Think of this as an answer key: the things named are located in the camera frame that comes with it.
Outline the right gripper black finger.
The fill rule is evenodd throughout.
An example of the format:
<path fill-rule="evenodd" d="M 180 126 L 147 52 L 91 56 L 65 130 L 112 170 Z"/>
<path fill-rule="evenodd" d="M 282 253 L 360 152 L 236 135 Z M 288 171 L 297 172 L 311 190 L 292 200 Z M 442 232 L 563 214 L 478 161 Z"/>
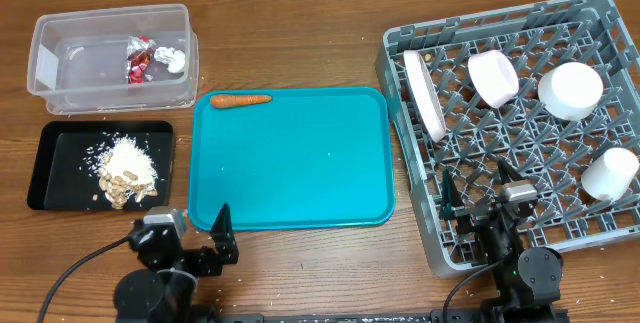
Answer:
<path fill-rule="evenodd" d="M 442 194 L 439 217 L 442 220 L 457 220 L 457 208 L 464 206 L 459 190 L 455 186 L 453 176 L 449 169 L 442 174 Z"/>
<path fill-rule="evenodd" d="M 497 167 L 498 175 L 502 185 L 521 181 L 523 179 L 523 177 L 515 170 L 515 168 L 511 166 L 509 162 L 504 158 L 500 158 L 498 160 Z"/>

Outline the peanut shells pile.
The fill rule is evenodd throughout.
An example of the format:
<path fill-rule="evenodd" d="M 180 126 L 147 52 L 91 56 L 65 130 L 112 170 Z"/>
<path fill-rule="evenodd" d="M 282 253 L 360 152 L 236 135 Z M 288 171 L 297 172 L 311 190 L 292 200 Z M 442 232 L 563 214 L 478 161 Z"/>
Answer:
<path fill-rule="evenodd" d="M 159 175 L 148 150 L 133 136 L 103 133 L 100 138 L 85 149 L 80 167 L 91 181 L 92 201 L 123 210 L 157 198 Z"/>

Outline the pink bowl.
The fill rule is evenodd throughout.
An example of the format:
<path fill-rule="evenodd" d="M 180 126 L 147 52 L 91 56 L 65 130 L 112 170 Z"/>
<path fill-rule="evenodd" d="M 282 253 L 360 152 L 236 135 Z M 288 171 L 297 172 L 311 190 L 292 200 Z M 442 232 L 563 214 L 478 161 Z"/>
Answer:
<path fill-rule="evenodd" d="M 475 90 L 492 108 L 500 108 L 518 93 L 516 70 L 499 50 L 470 56 L 468 72 Z"/>

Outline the white cup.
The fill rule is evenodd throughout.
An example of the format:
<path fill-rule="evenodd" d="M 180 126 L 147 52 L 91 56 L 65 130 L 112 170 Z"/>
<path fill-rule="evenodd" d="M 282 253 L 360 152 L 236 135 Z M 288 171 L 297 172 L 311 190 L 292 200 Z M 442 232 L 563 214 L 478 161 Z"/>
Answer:
<path fill-rule="evenodd" d="M 630 150 L 610 148 L 582 174 L 582 188 L 598 200 L 618 200 L 639 170 L 639 160 Z"/>

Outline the white bowl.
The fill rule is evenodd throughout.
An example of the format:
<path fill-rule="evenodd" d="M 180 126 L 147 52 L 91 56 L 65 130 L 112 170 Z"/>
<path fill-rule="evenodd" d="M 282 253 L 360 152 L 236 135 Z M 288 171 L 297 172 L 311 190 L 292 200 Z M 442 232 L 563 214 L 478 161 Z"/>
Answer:
<path fill-rule="evenodd" d="M 538 97 L 554 117 L 578 121 L 596 108 L 604 91 L 599 74 L 580 62 L 564 63 L 547 72 L 539 81 Z"/>

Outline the white round plate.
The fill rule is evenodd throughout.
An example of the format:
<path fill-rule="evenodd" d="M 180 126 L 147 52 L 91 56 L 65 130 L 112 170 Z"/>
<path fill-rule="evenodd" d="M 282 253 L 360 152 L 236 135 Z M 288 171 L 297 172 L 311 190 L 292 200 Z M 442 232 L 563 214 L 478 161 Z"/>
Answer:
<path fill-rule="evenodd" d="M 446 125 L 434 83 L 422 55 L 415 50 L 403 52 L 411 95 L 422 125 L 437 143 L 446 135 Z"/>

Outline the white tissue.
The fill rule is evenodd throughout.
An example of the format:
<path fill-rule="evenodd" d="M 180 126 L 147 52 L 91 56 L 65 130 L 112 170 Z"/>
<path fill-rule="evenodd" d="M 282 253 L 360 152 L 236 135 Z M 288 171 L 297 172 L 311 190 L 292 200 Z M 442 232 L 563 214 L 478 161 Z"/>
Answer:
<path fill-rule="evenodd" d="M 172 47 L 158 47 L 154 52 L 154 59 L 164 64 L 172 74 L 183 72 L 186 66 L 186 54 Z"/>

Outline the red snack wrapper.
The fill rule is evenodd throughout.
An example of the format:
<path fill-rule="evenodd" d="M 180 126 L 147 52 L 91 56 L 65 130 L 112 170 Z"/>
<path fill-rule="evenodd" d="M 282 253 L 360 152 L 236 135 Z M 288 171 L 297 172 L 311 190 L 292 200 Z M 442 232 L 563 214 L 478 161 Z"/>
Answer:
<path fill-rule="evenodd" d="M 146 36 L 130 36 L 126 54 L 126 77 L 129 84 L 139 84 L 150 80 L 146 69 L 150 65 L 156 43 Z"/>

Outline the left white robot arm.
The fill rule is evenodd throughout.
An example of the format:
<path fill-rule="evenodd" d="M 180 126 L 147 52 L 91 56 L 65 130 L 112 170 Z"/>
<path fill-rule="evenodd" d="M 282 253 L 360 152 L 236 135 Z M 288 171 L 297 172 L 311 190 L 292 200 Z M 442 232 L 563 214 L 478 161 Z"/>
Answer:
<path fill-rule="evenodd" d="M 50 288 L 37 321 L 44 321 L 55 293 L 76 269 L 128 244 L 144 267 L 123 277 L 114 290 L 118 322 L 214 322 L 212 309 L 194 306 L 192 300 L 201 277 L 219 276 L 225 265 L 238 261 L 230 207 L 222 206 L 209 231 L 212 247 L 185 249 L 181 243 L 185 232 L 182 210 L 168 206 L 150 209 L 133 222 L 124 237 L 71 265 Z"/>

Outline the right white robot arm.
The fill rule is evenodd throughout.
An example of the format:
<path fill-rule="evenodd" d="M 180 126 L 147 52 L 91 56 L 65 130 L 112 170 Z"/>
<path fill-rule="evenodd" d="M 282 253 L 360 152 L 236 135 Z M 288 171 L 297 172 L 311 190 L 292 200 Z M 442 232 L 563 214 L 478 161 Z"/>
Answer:
<path fill-rule="evenodd" d="M 449 292 L 440 309 L 420 316 L 401 316 L 398 322 L 567 322 L 568 313 L 556 310 L 561 297 L 564 261 L 547 247 L 525 247 L 518 226 L 534 212 L 538 192 L 509 163 L 497 164 L 501 182 L 498 194 L 485 195 L 473 207 L 464 206 L 450 169 L 442 174 L 439 216 L 454 220 L 456 232 L 471 235 L 485 265 L 464 278 Z M 451 301 L 466 284 L 491 273 L 497 296 L 477 308 L 452 309 Z"/>

